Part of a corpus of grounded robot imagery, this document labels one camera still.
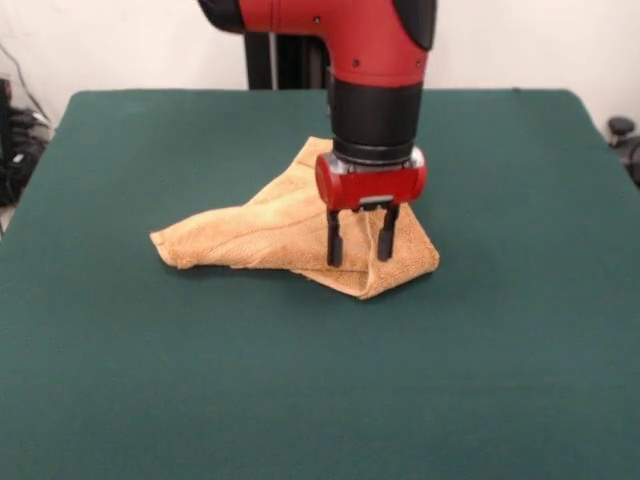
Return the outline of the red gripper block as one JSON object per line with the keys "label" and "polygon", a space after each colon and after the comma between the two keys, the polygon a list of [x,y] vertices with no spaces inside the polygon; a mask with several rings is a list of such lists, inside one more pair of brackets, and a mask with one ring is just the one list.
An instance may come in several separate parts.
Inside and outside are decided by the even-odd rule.
{"label": "red gripper block", "polygon": [[[364,166],[339,159],[333,152],[321,153],[315,162],[315,181],[319,196],[328,209],[361,209],[385,205],[379,232],[377,258],[393,256],[395,227],[402,203],[420,197],[427,180],[426,159],[414,148],[407,161],[390,166]],[[343,238],[338,211],[327,211],[327,264],[341,265]]]}

